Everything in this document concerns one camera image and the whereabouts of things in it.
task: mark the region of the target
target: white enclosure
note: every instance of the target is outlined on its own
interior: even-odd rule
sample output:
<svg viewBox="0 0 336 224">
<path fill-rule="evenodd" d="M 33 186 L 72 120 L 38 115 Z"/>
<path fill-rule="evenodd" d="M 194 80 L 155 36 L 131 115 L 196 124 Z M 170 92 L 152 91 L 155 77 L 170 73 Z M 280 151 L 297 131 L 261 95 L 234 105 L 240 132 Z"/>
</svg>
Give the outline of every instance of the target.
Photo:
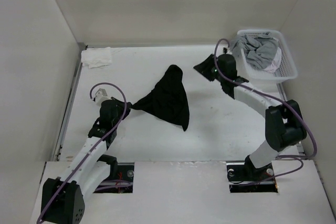
<svg viewBox="0 0 336 224">
<path fill-rule="evenodd" d="M 285 91 L 317 139 L 315 161 L 336 209 L 336 0 L 0 0 L 0 223 L 29 222 L 78 42 L 214 44 L 247 28 L 279 30 L 287 40 L 299 77 L 285 82 Z M 303 145 L 309 154 L 309 139 Z"/>
</svg>

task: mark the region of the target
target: gray clothing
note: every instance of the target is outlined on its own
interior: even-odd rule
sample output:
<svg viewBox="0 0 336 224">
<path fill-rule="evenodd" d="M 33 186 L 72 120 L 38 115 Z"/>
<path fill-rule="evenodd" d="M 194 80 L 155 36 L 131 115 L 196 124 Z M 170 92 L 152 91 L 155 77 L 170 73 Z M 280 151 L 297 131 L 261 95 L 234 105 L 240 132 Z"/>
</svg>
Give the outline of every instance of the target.
<svg viewBox="0 0 336 224">
<path fill-rule="evenodd" d="M 236 37 L 231 41 L 231 51 L 234 56 L 240 55 L 239 51 L 243 48 L 246 61 L 254 68 L 264 70 L 271 65 L 277 53 L 279 43 L 271 33 L 259 34 L 252 38 L 248 35 Z"/>
</svg>

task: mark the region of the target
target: white towel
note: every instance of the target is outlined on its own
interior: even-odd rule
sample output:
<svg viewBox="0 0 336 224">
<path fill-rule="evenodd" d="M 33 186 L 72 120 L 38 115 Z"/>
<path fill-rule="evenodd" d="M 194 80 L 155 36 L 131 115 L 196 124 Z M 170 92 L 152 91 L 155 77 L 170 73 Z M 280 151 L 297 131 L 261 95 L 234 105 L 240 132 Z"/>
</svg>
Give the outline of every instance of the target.
<svg viewBox="0 0 336 224">
<path fill-rule="evenodd" d="M 281 65 L 281 59 L 282 59 L 282 51 L 281 51 L 281 48 L 278 47 L 277 53 L 275 54 L 275 57 L 273 61 L 271 62 L 271 65 L 266 67 L 264 71 L 269 72 L 269 73 L 275 73 L 275 71 L 277 71 L 277 69 Z"/>
<path fill-rule="evenodd" d="M 106 48 L 88 48 L 82 51 L 81 61 L 88 68 L 99 68 L 112 64 L 112 49 Z"/>
</svg>

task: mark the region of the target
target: white plastic basket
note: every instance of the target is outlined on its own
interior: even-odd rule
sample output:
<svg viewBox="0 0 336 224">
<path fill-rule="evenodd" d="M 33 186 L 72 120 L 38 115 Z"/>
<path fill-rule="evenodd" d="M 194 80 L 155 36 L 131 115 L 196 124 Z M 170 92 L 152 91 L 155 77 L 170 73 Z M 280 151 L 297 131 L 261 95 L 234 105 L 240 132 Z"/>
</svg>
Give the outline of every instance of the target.
<svg viewBox="0 0 336 224">
<path fill-rule="evenodd" d="M 249 63 L 247 63 L 243 49 L 240 50 L 240 55 L 237 60 L 242 60 L 245 66 L 246 73 L 249 80 L 252 83 L 257 84 L 273 84 L 282 83 L 289 79 L 295 79 L 298 76 L 298 71 L 295 67 L 295 63 L 292 59 L 292 55 L 287 47 L 286 41 L 281 34 L 281 32 L 276 30 L 266 30 L 266 29 L 248 29 L 240 30 L 237 35 L 248 35 L 253 38 L 257 37 L 259 34 L 266 32 L 271 32 L 274 38 L 279 40 L 279 47 L 282 51 L 282 59 L 280 67 L 275 73 L 268 73 L 266 71 L 254 69 Z"/>
</svg>

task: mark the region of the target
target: purple cable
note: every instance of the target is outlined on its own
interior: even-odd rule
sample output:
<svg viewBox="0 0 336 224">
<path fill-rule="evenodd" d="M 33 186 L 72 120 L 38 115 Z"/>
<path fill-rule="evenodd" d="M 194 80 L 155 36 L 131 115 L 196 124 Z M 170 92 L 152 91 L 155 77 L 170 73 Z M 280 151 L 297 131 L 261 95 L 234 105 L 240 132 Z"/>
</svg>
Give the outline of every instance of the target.
<svg viewBox="0 0 336 224">
<path fill-rule="evenodd" d="M 113 188 L 125 188 L 125 187 L 130 187 L 130 186 L 133 186 L 133 183 L 129 183 L 127 185 L 103 186 L 103 187 L 97 188 L 95 191 L 102 191 L 102 190 L 105 190 L 105 189 L 113 189 Z"/>
<path fill-rule="evenodd" d="M 234 82 L 233 80 L 227 78 L 222 72 L 221 70 L 219 69 L 219 66 L 218 66 L 218 63 L 217 63 L 217 57 L 216 57 L 216 54 L 217 54 L 217 49 L 218 49 L 218 46 L 219 44 L 222 42 L 222 41 L 226 41 L 227 44 L 228 44 L 228 47 L 230 47 L 230 42 L 227 40 L 227 39 L 220 39 L 217 44 L 216 44 L 216 47 L 215 47 L 215 52 L 214 52 L 214 61 L 215 61 L 215 67 L 219 73 L 219 75 L 225 79 L 226 81 L 228 82 L 231 82 L 232 84 L 236 85 L 236 86 L 241 86 L 247 90 L 250 90 L 258 95 L 261 95 L 262 97 L 268 97 L 268 98 L 271 98 L 271 99 L 274 99 L 278 102 L 281 102 L 284 106 L 286 106 L 292 113 L 293 115 L 298 119 L 298 121 L 302 124 L 303 128 L 307 131 L 310 139 L 311 139 L 311 142 L 312 142 L 312 145 L 313 145 L 313 153 L 310 155 L 310 156 L 300 156 L 300 155 L 279 155 L 278 156 L 278 159 L 281 159 L 281 158 L 292 158 L 292 159 L 295 159 L 295 160 L 298 160 L 301 162 L 301 166 L 294 169 L 294 170 L 291 170 L 289 172 L 286 172 L 286 173 L 282 173 L 282 174 L 278 174 L 278 175 L 274 175 L 274 176 L 270 176 L 269 178 L 266 178 L 266 179 L 263 179 L 263 180 L 260 180 L 258 182 L 253 182 L 253 183 L 249 183 L 249 184 L 243 184 L 241 186 L 251 186 L 251 185 L 257 185 L 261 182 L 264 182 L 264 181 L 267 181 L 267 180 L 271 180 L 271 179 L 274 179 L 276 177 L 279 177 L 279 176 L 283 176 L 283 175 L 287 175 L 287 174 L 291 174 L 291 173 L 294 173 L 296 171 L 298 171 L 299 169 L 303 168 L 303 161 L 301 160 L 301 158 L 312 158 L 312 157 L 315 157 L 316 154 L 317 154 L 317 144 L 316 144 L 316 140 L 311 132 L 311 130 L 309 129 L 309 127 L 307 126 L 307 124 L 304 122 L 304 120 L 300 117 L 300 115 L 285 101 L 277 98 L 277 97 L 274 97 L 273 95 L 270 95 L 270 94 L 266 94 L 266 93 L 263 93 L 263 92 L 260 92 L 258 90 L 254 90 L 248 86 L 245 86 L 243 84 L 239 84 L 239 83 L 236 83 Z"/>
<path fill-rule="evenodd" d="M 125 97 L 124 93 L 122 92 L 122 90 L 119 87 L 117 87 L 116 85 L 112 84 L 112 83 L 101 82 L 101 83 L 98 83 L 98 84 L 94 85 L 92 87 L 92 89 L 90 90 L 90 98 L 92 99 L 92 91 L 93 91 L 93 89 L 95 87 L 99 86 L 99 85 L 110 85 L 110 86 L 113 86 L 113 87 L 115 87 L 121 93 L 121 95 L 122 95 L 122 97 L 124 99 L 124 111 L 122 112 L 122 115 L 121 115 L 119 121 L 116 123 L 116 125 L 108 133 L 106 133 L 100 140 L 98 140 L 96 144 L 93 145 L 93 147 L 89 150 L 89 152 L 84 156 L 84 158 L 79 162 L 79 164 L 76 166 L 76 168 L 72 171 L 72 173 L 64 180 L 64 182 L 61 184 L 61 186 L 56 190 L 56 192 L 54 193 L 54 195 L 51 197 L 50 201 L 46 204 L 46 206 L 44 207 L 44 209 L 41 211 L 41 214 L 40 214 L 40 216 L 38 217 L 38 219 L 36 221 L 37 224 L 41 224 L 41 223 L 44 222 L 42 220 L 42 217 L 47 212 L 47 210 L 50 207 L 51 203 L 53 203 L 53 201 L 55 200 L 55 198 L 57 197 L 57 195 L 59 194 L 59 192 L 63 189 L 63 187 L 66 185 L 66 183 L 76 173 L 76 171 L 85 162 L 85 160 L 90 156 L 89 153 L 91 153 L 98 146 L 98 144 L 100 144 L 109 134 L 111 134 L 118 127 L 118 125 L 121 123 L 122 119 L 126 115 L 126 110 L 127 110 L 127 100 L 126 100 L 126 97 Z"/>
<path fill-rule="evenodd" d="M 132 183 L 132 182 L 129 182 L 127 180 L 123 180 L 123 179 L 114 179 L 114 180 L 104 180 L 102 181 L 102 183 Z"/>
</svg>

